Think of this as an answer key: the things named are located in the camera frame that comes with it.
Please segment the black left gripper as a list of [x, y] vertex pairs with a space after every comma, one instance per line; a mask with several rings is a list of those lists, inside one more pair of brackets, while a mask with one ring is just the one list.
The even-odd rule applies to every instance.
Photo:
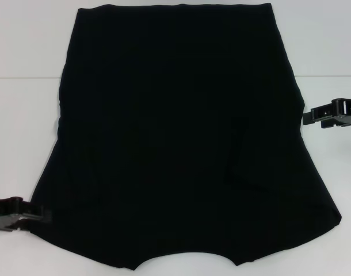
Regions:
[[21, 197], [0, 199], [0, 231], [15, 231], [17, 223], [22, 217], [42, 223], [52, 221], [52, 212], [42, 205], [22, 202]]

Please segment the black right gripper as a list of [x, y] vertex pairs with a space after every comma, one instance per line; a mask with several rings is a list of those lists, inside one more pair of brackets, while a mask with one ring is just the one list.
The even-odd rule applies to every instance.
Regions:
[[351, 126], [351, 99], [337, 98], [332, 100], [331, 103], [333, 107], [320, 106], [304, 113], [303, 125], [319, 122], [321, 128]]

